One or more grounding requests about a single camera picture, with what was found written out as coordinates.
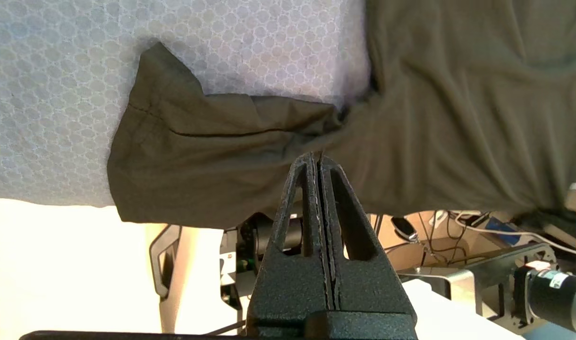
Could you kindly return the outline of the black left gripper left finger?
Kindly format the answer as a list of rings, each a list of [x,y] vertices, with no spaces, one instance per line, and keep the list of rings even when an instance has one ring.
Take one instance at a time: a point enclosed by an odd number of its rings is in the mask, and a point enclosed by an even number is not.
[[[307,317],[331,307],[318,168],[311,153],[290,166],[247,310],[251,338],[303,338]],[[284,245],[299,189],[304,197],[301,254],[288,256]]]

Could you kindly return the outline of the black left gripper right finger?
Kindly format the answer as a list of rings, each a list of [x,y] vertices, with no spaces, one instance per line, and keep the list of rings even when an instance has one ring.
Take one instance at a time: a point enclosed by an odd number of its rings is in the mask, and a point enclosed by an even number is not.
[[[318,337],[416,340],[417,315],[342,167],[318,162],[329,269],[328,307]]]

